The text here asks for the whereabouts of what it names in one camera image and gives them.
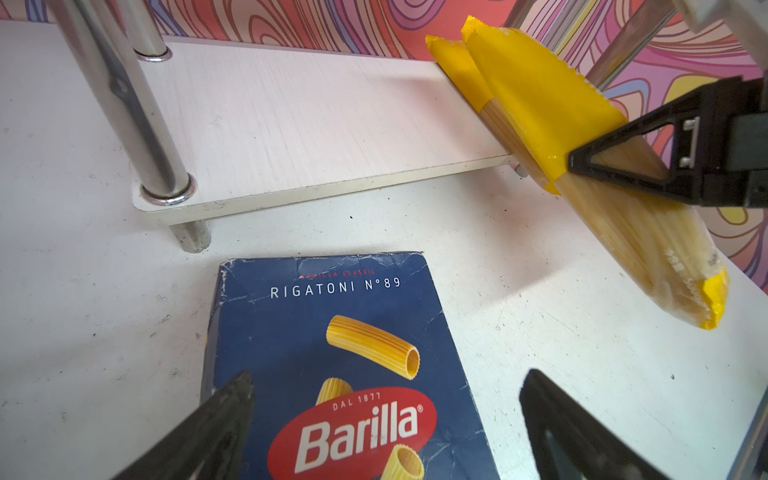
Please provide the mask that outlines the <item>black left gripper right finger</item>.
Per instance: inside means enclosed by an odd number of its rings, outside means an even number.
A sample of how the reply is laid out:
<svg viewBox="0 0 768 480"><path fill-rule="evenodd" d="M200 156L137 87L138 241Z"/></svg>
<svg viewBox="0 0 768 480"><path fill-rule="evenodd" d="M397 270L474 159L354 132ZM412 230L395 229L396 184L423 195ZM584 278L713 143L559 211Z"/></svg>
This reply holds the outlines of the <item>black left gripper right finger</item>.
<svg viewBox="0 0 768 480"><path fill-rule="evenodd" d="M519 394L541 479L664 479L538 369Z"/></svg>

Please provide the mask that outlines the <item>blue Barilla rigatoni box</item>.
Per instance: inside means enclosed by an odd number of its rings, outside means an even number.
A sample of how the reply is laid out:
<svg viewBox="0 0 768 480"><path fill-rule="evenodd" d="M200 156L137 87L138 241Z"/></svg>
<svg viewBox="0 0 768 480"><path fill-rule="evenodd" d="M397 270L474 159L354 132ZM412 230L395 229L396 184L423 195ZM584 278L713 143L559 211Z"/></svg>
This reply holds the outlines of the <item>blue Barilla rigatoni box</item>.
<svg viewBox="0 0 768 480"><path fill-rule="evenodd" d="M223 262L201 398L243 371L244 479L498 477L419 252Z"/></svg>

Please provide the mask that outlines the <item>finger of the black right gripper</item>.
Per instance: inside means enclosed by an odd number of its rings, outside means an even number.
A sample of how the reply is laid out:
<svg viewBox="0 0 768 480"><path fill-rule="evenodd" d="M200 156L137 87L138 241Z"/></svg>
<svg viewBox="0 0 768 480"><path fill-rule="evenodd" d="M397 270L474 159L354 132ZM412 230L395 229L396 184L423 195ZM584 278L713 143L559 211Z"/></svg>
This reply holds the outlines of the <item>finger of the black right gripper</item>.
<svg viewBox="0 0 768 480"><path fill-rule="evenodd" d="M623 166L620 148L667 130L658 167ZM767 80L740 76L705 84L572 151L571 173L688 205L767 205Z"/></svg>

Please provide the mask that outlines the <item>yellow Pastatime spaghetti bag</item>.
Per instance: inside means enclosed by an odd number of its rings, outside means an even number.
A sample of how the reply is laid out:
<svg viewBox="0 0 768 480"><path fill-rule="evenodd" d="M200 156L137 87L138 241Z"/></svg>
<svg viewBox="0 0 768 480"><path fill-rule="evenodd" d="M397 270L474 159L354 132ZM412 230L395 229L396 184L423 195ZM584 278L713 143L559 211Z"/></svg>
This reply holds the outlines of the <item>yellow Pastatime spaghetti bag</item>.
<svg viewBox="0 0 768 480"><path fill-rule="evenodd" d="M638 287L704 330L725 313L729 276L690 206L568 172L571 151L627 120L577 70L517 29L470 16L461 34L480 74L550 183Z"/></svg>
<svg viewBox="0 0 768 480"><path fill-rule="evenodd" d="M503 105L491 92L465 45L460 41L432 35L425 37L425 43L440 68L491 134L508 154L515 157L516 170L524 170L520 176L531 177L542 189L559 196L560 192L544 174L514 130Z"/></svg>

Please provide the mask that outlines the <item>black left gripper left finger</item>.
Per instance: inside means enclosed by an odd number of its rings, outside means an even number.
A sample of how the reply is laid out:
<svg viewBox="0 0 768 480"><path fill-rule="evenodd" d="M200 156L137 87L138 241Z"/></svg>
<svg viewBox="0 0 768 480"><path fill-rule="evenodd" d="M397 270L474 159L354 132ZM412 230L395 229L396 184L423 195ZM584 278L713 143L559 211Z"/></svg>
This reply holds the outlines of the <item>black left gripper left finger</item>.
<svg viewBox="0 0 768 480"><path fill-rule="evenodd" d="M118 479L237 479L254 411L252 375L238 373Z"/></svg>

